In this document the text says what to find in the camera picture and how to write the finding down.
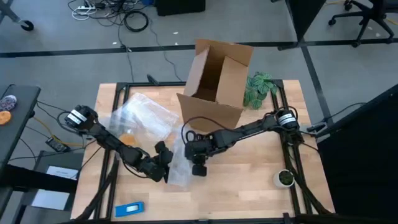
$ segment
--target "office chair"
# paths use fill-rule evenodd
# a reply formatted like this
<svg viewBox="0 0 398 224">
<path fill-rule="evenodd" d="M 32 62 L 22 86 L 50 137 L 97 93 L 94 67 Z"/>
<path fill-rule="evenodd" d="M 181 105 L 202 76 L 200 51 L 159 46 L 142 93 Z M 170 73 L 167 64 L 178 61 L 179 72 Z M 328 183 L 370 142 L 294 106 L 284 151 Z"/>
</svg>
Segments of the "office chair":
<svg viewBox="0 0 398 224">
<path fill-rule="evenodd" d="M 393 41 L 394 33 L 391 30 L 391 28 L 386 24 L 386 22 L 384 22 L 384 19 L 386 18 L 386 13 L 398 12 L 398 1 L 397 0 L 369 0 L 369 1 L 373 3 L 372 8 L 364 6 L 363 4 L 354 0 L 346 0 L 344 3 L 346 11 L 349 11 L 353 7 L 352 6 L 353 4 L 358 8 L 360 8 L 361 11 L 334 15 L 331 18 L 331 20 L 329 20 L 329 25 L 332 26 L 335 25 L 336 18 L 339 17 L 351 17 L 351 16 L 363 17 L 362 21 L 359 23 L 360 25 L 362 25 L 361 32 L 359 32 L 356 41 L 351 44 L 353 47 L 357 47 L 361 44 L 362 35 L 366 27 L 368 26 L 369 20 L 371 19 L 377 22 L 381 27 L 383 27 L 384 30 L 386 30 L 390 34 L 390 37 L 386 39 L 386 43 L 391 44 Z"/>
</svg>

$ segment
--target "chair wheel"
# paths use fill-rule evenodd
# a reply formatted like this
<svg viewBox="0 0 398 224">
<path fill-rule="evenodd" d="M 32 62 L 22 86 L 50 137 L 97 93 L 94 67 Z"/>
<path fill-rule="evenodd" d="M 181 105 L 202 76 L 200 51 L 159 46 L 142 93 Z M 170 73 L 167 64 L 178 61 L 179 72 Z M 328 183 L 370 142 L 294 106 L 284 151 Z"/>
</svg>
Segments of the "chair wheel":
<svg viewBox="0 0 398 224">
<path fill-rule="evenodd" d="M 336 24 L 336 19 L 329 20 L 329 26 L 333 26 Z"/>
<path fill-rule="evenodd" d="M 387 38 L 386 44 L 391 44 L 394 40 L 392 38 Z"/>
<path fill-rule="evenodd" d="M 361 45 L 361 43 L 359 43 L 358 41 L 357 42 L 353 42 L 352 44 L 351 44 L 351 46 L 353 46 L 353 47 L 358 47 L 359 45 Z"/>
<path fill-rule="evenodd" d="M 33 25 L 33 23 L 31 21 L 23 21 L 25 23 L 25 25 L 21 25 L 21 27 L 26 30 L 26 31 L 32 31 L 35 26 Z"/>
<path fill-rule="evenodd" d="M 353 5 L 352 5 L 352 4 L 347 4 L 347 5 L 344 6 L 344 9 L 345 9 L 346 11 L 350 11 L 352 8 L 353 8 Z"/>
</svg>

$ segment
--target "black box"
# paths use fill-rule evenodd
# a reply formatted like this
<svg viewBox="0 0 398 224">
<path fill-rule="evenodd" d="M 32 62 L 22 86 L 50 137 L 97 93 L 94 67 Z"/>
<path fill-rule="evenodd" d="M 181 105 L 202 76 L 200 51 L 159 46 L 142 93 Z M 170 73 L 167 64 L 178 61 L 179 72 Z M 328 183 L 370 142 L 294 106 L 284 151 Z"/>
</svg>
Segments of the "black box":
<svg viewBox="0 0 398 224">
<path fill-rule="evenodd" d="M 159 16 L 203 12 L 206 0 L 156 0 L 155 7 Z"/>
</svg>

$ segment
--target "white paper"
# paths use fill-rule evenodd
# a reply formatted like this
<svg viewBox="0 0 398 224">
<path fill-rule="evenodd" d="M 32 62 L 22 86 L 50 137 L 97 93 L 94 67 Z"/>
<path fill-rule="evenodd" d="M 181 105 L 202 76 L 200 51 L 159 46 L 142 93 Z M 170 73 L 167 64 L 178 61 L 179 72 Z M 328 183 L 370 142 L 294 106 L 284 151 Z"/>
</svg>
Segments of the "white paper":
<svg viewBox="0 0 398 224">
<path fill-rule="evenodd" d="M 76 180 L 77 170 L 67 169 L 63 167 L 49 166 L 46 174 L 56 175 L 64 178 L 71 178 Z M 55 192 L 51 190 L 38 190 L 33 199 L 32 206 L 42 208 L 52 208 L 63 210 L 67 204 L 69 193 Z"/>
</svg>

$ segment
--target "blue object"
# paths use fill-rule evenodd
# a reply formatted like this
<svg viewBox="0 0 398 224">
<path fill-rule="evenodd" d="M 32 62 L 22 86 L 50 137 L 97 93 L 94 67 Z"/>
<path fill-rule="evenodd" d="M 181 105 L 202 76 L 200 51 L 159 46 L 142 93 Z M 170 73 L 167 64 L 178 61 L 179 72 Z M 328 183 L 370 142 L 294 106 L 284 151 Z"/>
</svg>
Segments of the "blue object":
<svg viewBox="0 0 398 224">
<path fill-rule="evenodd" d="M 141 3 L 145 6 L 151 6 L 154 4 L 154 0 L 141 0 Z"/>
<path fill-rule="evenodd" d="M 144 211 L 144 202 L 134 202 L 128 205 L 120 205 L 115 207 L 115 217 L 125 217 Z"/>
</svg>

